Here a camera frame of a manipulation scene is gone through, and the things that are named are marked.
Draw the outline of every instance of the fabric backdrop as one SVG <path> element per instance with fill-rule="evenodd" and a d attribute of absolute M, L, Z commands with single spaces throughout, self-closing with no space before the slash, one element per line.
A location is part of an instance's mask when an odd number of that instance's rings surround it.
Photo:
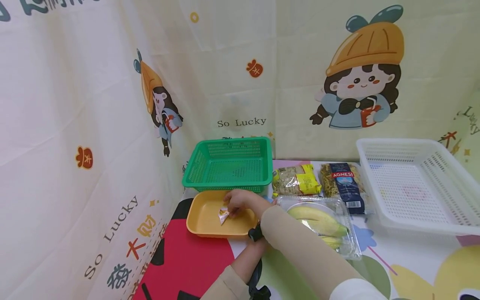
<path fill-rule="evenodd" d="M 0 298 L 131 299 L 203 139 L 355 160 L 362 137 L 462 138 L 475 169 L 479 11 L 0 0 Z"/>

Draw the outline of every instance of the banana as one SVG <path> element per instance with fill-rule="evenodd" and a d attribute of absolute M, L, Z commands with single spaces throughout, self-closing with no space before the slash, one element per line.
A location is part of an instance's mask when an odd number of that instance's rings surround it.
<path fill-rule="evenodd" d="M 331 215 L 312 207 L 294 207 L 288 214 L 317 234 L 343 237 L 348 228 L 338 223 Z"/>
<path fill-rule="evenodd" d="M 320 238 L 333 250 L 337 250 L 343 244 L 343 241 L 340 238 L 329 236 L 321 236 Z"/>

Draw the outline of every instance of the girl's black hair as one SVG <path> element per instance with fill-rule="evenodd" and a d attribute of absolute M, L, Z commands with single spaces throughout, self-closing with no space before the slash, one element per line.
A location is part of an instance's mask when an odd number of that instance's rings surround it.
<path fill-rule="evenodd" d="M 396 88 L 398 82 L 400 81 L 401 69 L 399 65 L 393 64 L 379 64 L 378 68 L 385 72 L 385 74 L 391 75 L 395 74 L 395 78 L 385 85 L 384 90 L 380 93 L 382 96 L 387 99 L 388 104 L 390 104 L 390 113 L 393 113 L 398 106 L 395 104 L 396 99 L 398 98 L 398 89 Z M 373 65 L 362 66 L 364 72 L 370 73 L 373 69 Z M 352 72 L 352 69 L 347 69 L 328 76 L 325 79 L 324 90 L 328 94 L 334 94 L 336 96 L 336 91 L 330 89 L 330 85 L 334 82 L 338 82 L 343 77 L 347 76 Z"/>
<path fill-rule="evenodd" d="M 173 111 L 175 111 L 175 112 L 177 113 L 177 115 L 180 117 L 180 120 L 183 121 L 183 118 L 182 118 L 182 116 L 181 116 L 180 113 L 179 113 L 179 109 L 178 109 L 177 106 L 173 103 L 172 97 L 170 96 L 170 93 L 167 91 L 166 88 L 164 88 L 163 86 L 157 86 L 157 87 L 154 87 L 154 88 L 153 88 L 153 92 L 154 92 L 155 94 L 161 94 L 161 93 L 167 94 L 167 98 L 165 98 L 165 99 L 163 100 L 163 101 L 165 102 L 165 107 L 166 107 L 166 108 L 169 108 L 169 109 L 171 109 L 171 110 L 173 110 Z M 155 103 L 154 103 L 154 107 L 153 107 L 151 116 L 152 116 L 152 121 L 153 121 L 153 123 L 155 124 L 155 126 L 156 126 L 156 127 L 160 127 L 160 124 L 161 124 L 161 123 L 156 120 Z"/>

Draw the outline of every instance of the white plastic basket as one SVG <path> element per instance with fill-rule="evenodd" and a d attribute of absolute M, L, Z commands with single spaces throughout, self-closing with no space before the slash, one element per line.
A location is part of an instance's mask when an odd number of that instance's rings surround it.
<path fill-rule="evenodd" d="M 480 185 L 440 143 L 359 139 L 357 148 L 382 224 L 480 235 Z"/>

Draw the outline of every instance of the yellow circle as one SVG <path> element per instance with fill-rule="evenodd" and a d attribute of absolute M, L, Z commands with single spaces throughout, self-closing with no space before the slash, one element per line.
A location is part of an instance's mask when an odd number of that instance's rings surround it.
<path fill-rule="evenodd" d="M 194 23 L 197 23 L 198 22 L 198 14 L 196 12 L 192 12 L 190 14 L 190 20 Z"/>

